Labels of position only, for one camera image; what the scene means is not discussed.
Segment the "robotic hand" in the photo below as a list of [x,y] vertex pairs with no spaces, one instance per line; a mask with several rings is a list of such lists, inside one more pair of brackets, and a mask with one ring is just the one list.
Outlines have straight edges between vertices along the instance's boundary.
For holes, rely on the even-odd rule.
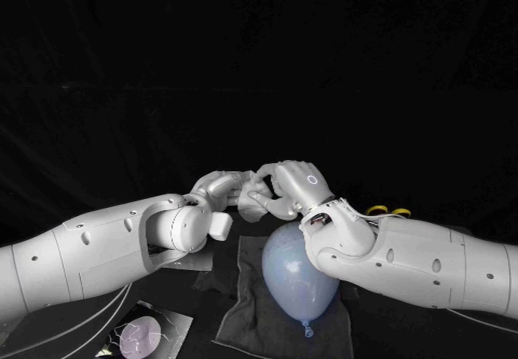
[[225,241],[249,171],[215,171],[189,194],[164,194],[89,212],[0,248],[0,331],[41,307],[95,297]]
[[398,215],[366,216],[333,200],[316,167],[264,165],[279,199],[248,192],[284,220],[301,212],[313,266],[330,277],[419,307],[480,310],[518,319],[518,247]]

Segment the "black background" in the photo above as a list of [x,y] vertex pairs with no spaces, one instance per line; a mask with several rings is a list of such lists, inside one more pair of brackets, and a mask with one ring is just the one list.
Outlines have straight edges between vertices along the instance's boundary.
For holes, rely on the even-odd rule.
[[515,7],[4,4],[1,243],[295,159],[357,210],[404,207],[515,244]]

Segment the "balloon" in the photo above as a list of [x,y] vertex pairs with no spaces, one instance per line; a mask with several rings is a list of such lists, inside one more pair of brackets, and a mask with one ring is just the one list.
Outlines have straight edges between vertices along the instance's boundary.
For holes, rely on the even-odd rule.
[[326,310],[340,280],[329,277],[310,264],[297,222],[279,226],[266,239],[262,276],[277,304],[304,325],[305,337],[311,337],[310,321]]

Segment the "robot forearm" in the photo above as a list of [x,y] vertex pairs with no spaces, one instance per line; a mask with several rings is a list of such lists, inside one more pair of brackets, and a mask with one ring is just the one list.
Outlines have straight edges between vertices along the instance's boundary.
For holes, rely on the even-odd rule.
[[[321,212],[331,221],[311,224]],[[337,200],[307,214],[305,251],[320,271],[419,307],[481,310],[518,319],[516,246],[424,221],[385,217],[376,222],[378,228],[369,226]]]
[[[196,194],[165,194],[89,212],[0,248],[0,328],[49,305],[95,297],[225,240],[232,218]],[[148,254],[147,245],[167,250]]]

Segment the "towel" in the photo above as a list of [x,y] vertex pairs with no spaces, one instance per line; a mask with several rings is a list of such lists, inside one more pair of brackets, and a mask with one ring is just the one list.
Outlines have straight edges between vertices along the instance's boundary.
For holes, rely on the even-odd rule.
[[213,343],[266,359],[353,358],[349,313],[339,293],[323,315],[310,322],[314,336],[279,308],[262,278],[268,237],[239,237],[238,302],[225,314]]

